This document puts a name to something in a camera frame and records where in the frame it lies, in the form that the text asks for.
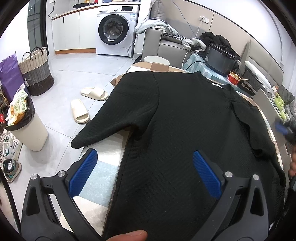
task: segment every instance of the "power cord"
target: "power cord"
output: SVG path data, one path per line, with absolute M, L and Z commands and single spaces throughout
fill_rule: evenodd
M 183 13 L 181 12 L 181 10 L 180 10 L 180 8 L 177 6 L 177 4 L 176 4 L 173 0 L 171 0 L 171 1 L 172 1 L 172 2 L 175 4 L 175 6 L 179 9 L 179 11 L 180 11 L 182 17 L 183 17 L 184 20 L 188 23 L 188 21 L 187 21 L 186 18 L 183 16 Z M 191 26 L 190 26 L 189 23 L 188 23 L 188 26 L 189 26 L 189 28 L 191 29 L 192 33 L 194 34 L 194 31 L 192 30 L 192 28 L 191 28 Z
M 51 17 L 51 16 L 50 16 L 50 15 L 53 13 L 53 11 L 54 11 L 54 5 L 53 5 L 53 7 L 52 7 L 52 11 L 51 11 L 51 13 L 48 14 L 48 16 L 49 16 L 50 18 L 54 18 L 54 17 Z
M 149 11 L 148 11 L 148 14 L 147 14 L 146 17 L 144 18 L 144 20 L 141 22 L 140 26 L 142 26 L 143 23 L 145 22 L 145 19 L 146 19 L 146 18 L 148 17 L 148 15 L 150 14 L 151 9 L 152 9 L 152 4 L 151 4 L 151 7 L 150 7 L 150 9 L 149 9 Z M 133 46 L 133 44 L 134 44 L 135 41 L 137 40 L 138 36 L 139 36 L 139 35 L 136 36 L 135 40 L 132 42 L 132 44 L 129 46 L 128 49 L 127 49 L 127 48 L 124 48 L 124 49 L 127 50 L 127 52 L 129 51 L 129 49 L 131 48 L 131 46 Z
M 201 20 L 201 22 L 200 22 L 200 24 L 199 24 L 199 26 L 198 26 L 198 30 L 197 30 L 197 33 L 196 33 L 196 35 L 195 35 L 195 38 L 197 37 L 198 31 L 200 30 L 200 26 L 201 26 L 202 21 L 203 21 L 204 19 L 205 19 L 205 18 L 203 17 L 202 20 Z M 184 67 L 184 61 L 185 61 L 185 58 L 186 58 L 186 55 L 188 54 L 188 52 L 189 52 L 189 51 L 187 51 L 186 54 L 185 54 L 185 56 L 184 56 L 184 59 L 183 59 L 183 62 L 182 62 L 182 68 Z
M 185 70 L 188 70 L 189 67 L 191 67 L 191 65 L 193 65 L 193 64 L 195 64 L 195 63 L 197 63 L 197 62 L 205 63 L 205 62 L 203 62 L 203 61 L 195 61 L 195 62 L 193 62 L 192 64 L 190 64 Z

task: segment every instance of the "washing machine control panel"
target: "washing machine control panel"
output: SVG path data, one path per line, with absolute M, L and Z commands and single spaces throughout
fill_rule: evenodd
M 99 12 L 98 13 L 108 13 L 108 12 L 136 12 L 137 11 L 137 5 L 115 5 L 115 6 L 101 6 L 98 7 Z

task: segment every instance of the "purple bag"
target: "purple bag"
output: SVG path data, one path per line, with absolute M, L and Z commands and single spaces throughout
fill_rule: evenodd
M 0 81 L 7 100 L 10 103 L 13 101 L 13 97 L 18 88 L 25 83 L 15 54 L 8 56 L 0 63 Z

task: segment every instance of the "washing machine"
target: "washing machine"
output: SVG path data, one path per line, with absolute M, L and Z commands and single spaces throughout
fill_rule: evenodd
M 98 7 L 96 53 L 132 57 L 138 14 L 138 5 Z

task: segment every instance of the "slide sandal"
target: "slide sandal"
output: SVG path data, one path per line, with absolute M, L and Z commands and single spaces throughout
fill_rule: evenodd
M 80 92 L 83 96 L 89 97 L 94 100 L 105 100 L 108 98 L 108 93 L 98 87 L 83 88 Z
M 80 99 L 71 101 L 71 108 L 74 120 L 79 123 L 85 123 L 89 120 L 89 113 Z

